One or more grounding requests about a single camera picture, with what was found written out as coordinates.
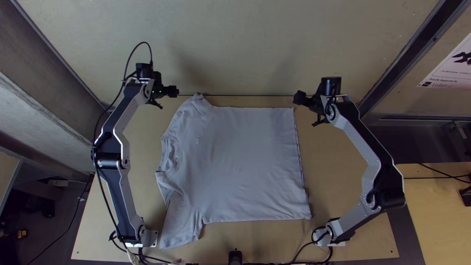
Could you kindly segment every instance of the wooden table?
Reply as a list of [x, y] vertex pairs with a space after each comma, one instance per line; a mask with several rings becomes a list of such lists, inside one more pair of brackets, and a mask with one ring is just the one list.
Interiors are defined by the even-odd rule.
[[12, 157], [2, 150], [3, 148], [0, 150], [0, 213], [8, 199], [20, 166], [20, 159]]
[[[125, 130], [131, 144], [129, 181], [138, 214], [151, 229], [161, 231], [165, 205], [154, 172], [161, 156], [160, 136], [167, 129], [177, 108], [188, 97], [165, 98], [154, 106], [141, 106]], [[312, 220], [254, 221], [206, 225], [196, 242], [159, 250], [146, 248], [144, 254], [166, 260], [182, 258], [185, 263], [227, 263], [228, 252], [242, 251], [244, 262], [289, 262], [299, 247], [310, 241], [311, 231], [331, 217], [352, 208], [361, 191], [361, 176], [366, 162], [343, 131], [325, 124], [313, 128], [316, 114], [292, 104], [292, 97], [212, 96], [215, 106], [294, 107], [305, 177], [305, 188], [313, 214]], [[97, 181], [93, 182], [83, 213], [73, 259], [128, 261], [108, 242], [114, 230]], [[320, 261], [326, 248], [307, 247], [298, 260]], [[398, 257], [388, 216], [382, 214], [357, 230], [346, 247], [336, 247], [333, 261]]]
[[[427, 165], [454, 176], [471, 172], [471, 162]], [[443, 176], [418, 164], [397, 168], [405, 178]], [[468, 186], [454, 179], [404, 180], [407, 205], [427, 265], [470, 263], [471, 207], [464, 206], [458, 193]]]

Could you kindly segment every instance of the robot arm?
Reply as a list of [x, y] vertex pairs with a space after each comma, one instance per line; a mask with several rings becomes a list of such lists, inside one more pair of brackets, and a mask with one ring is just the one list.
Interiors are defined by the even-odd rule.
[[116, 233], [128, 247], [155, 247], [157, 231], [147, 230], [144, 220], [136, 213], [128, 173], [131, 168], [129, 142], [123, 131], [137, 108], [143, 104], [162, 106], [155, 99], [165, 95], [176, 97], [175, 86], [163, 86], [161, 75], [151, 64], [136, 64], [139, 79], [124, 88], [124, 98], [107, 119], [95, 141], [92, 159], [99, 175], [106, 181], [116, 211]]
[[340, 77], [325, 77], [311, 98], [298, 91], [293, 103], [317, 113], [313, 126], [331, 123], [345, 132], [368, 166], [362, 176], [362, 193], [357, 205], [342, 217], [330, 219], [325, 228], [316, 229], [313, 241], [326, 246], [348, 241], [355, 230], [382, 212], [405, 205], [403, 176], [391, 155], [361, 122], [360, 113], [346, 95], [340, 95]]

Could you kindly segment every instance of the poster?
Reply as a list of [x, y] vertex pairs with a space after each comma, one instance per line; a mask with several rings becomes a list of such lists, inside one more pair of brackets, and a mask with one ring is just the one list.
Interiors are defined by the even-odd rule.
[[471, 33], [417, 86], [471, 89]]

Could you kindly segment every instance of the white t-shirt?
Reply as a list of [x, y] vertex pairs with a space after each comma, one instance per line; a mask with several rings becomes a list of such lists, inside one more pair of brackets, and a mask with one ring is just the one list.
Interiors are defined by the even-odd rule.
[[195, 94], [161, 141], [161, 249], [198, 240], [204, 224], [311, 219], [293, 108], [217, 107]]

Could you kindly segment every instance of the wall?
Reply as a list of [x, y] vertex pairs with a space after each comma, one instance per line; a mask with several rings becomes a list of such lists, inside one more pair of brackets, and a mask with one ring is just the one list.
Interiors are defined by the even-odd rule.
[[[115, 97], [148, 41], [182, 94], [293, 95], [342, 76], [359, 101], [438, 0], [18, 0], [91, 90]], [[147, 62], [140, 48], [133, 62]]]
[[93, 171], [91, 142], [0, 72], [0, 131], [77, 171]]
[[87, 139], [103, 108], [8, 0], [0, 0], [0, 72]]
[[471, 6], [415, 67], [374, 108], [373, 113], [410, 115], [471, 114], [470, 89], [416, 87], [471, 32]]

